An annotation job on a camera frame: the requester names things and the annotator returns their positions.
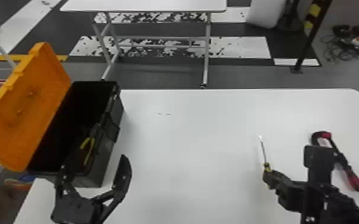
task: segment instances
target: white table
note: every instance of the white table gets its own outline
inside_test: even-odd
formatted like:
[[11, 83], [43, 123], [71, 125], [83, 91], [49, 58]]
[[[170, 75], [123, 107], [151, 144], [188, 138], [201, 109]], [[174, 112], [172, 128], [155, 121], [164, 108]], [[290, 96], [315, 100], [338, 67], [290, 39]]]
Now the white table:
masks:
[[[122, 91], [121, 133], [101, 189], [110, 189], [119, 155], [133, 178], [123, 203], [106, 220], [120, 224], [299, 223], [261, 181], [265, 139], [274, 169], [307, 179], [303, 148], [310, 134], [333, 132], [359, 175], [359, 92], [328, 90]], [[333, 172], [333, 184], [355, 198]], [[53, 185], [35, 180], [16, 224], [52, 223]]]
[[[102, 31], [99, 30], [96, 23], [92, 20], [92, 26], [99, 40], [100, 46], [103, 50], [104, 57], [107, 61], [107, 68], [102, 76], [105, 79], [109, 71], [113, 68], [115, 61], [121, 54], [120, 46], [131, 47], [155, 47], [167, 48], [166, 45], [140, 45], [134, 44], [134, 39], [169, 39], [169, 40], [183, 40], [186, 39], [190, 42], [189, 45], [175, 45], [173, 48], [204, 48], [205, 61], [203, 67], [203, 80], [200, 85], [205, 88], [208, 84], [209, 72], [209, 47], [211, 36], [211, 21], [212, 13], [224, 12], [227, 9], [227, 0], [68, 0], [61, 8], [61, 11], [74, 11], [74, 12], [104, 12], [106, 14], [107, 25]], [[109, 13], [135, 13], [135, 12], [151, 12], [151, 13], [206, 13], [206, 35], [202, 38], [193, 37], [153, 37], [153, 36], [117, 36], [114, 24], [111, 21]], [[103, 38], [107, 32], [113, 36], [114, 45], [117, 53], [110, 59], [108, 50], [103, 42]], [[119, 44], [119, 39], [130, 39], [131, 44]], [[202, 40], [205, 41], [204, 46], [192, 46], [191, 41]]]

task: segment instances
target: toolbox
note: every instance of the toolbox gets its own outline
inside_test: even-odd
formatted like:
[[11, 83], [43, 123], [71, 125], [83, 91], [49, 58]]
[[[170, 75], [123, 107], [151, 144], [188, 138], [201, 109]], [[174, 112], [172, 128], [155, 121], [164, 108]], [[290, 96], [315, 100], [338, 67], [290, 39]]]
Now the toolbox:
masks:
[[74, 186], [101, 187], [123, 114], [116, 82], [73, 82], [47, 43], [37, 43], [0, 87], [0, 164], [52, 182], [90, 135]]

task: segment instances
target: screwdriver handle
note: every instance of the screwdriver handle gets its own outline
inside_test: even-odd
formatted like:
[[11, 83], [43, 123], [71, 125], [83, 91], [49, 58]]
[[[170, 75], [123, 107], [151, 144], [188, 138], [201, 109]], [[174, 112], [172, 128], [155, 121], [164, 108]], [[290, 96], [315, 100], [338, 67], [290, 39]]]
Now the screwdriver handle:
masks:
[[263, 163], [263, 166], [264, 166], [264, 171], [266, 171], [266, 172], [268, 172], [268, 173], [271, 173], [271, 172], [272, 172], [269, 163]]
[[359, 177], [355, 174], [352, 168], [345, 169], [345, 173], [348, 177], [349, 184], [351, 184], [355, 191], [359, 192]]

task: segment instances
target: black cable bundle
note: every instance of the black cable bundle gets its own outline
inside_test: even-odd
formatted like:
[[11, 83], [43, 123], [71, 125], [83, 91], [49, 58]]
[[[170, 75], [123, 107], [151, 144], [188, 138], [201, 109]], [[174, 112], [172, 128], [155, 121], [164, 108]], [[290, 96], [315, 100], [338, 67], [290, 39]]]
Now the black cable bundle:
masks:
[[320, 41], [327, 45], [323, 52], [323, 57], [327, 61], [337, 62], [359, 60], [359, 26], [352, 30], [346, 29], [346, 26], [335, 26], [334, 35], [323, 36]]

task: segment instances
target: screwdriver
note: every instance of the screwdriver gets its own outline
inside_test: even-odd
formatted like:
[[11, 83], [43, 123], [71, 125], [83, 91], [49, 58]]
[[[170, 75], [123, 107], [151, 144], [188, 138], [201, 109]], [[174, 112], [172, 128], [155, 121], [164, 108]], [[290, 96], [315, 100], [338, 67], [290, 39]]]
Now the screwdriver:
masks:
[[345, 171], [349, 184], [355, 189], [355, 191], [359, 192], [359, 177], [356, 175], [356, 173], [352, 170], [352, 167], [348, 164], [348, 160], [344, 156], [343, 153], [341, 153], [338, 150], [338, 147], [335, 145], [332, 134], [330, 132], [326, 131], [320, 131], [315, 132], [312, 134], [311, 143], [312, 145], [318, 145], [318, 139], [324, 138], [330, 142], [331, 147], [335, 150], [336, 156], [337, 156], [337, 162], [342, 166], [343, 170]]
[[263, 143], [263, 137], [261, 135], [259, 135], [259, 141], [260, 141], [260, 146], [262, 148], [263, 151], [263, 159], [264, 159], [264, 171], [271, 173], [271, 166], [270, 164], [267, 162], [267, 155], [266, 155], [266, 149], [264, 148], [264, 143]]

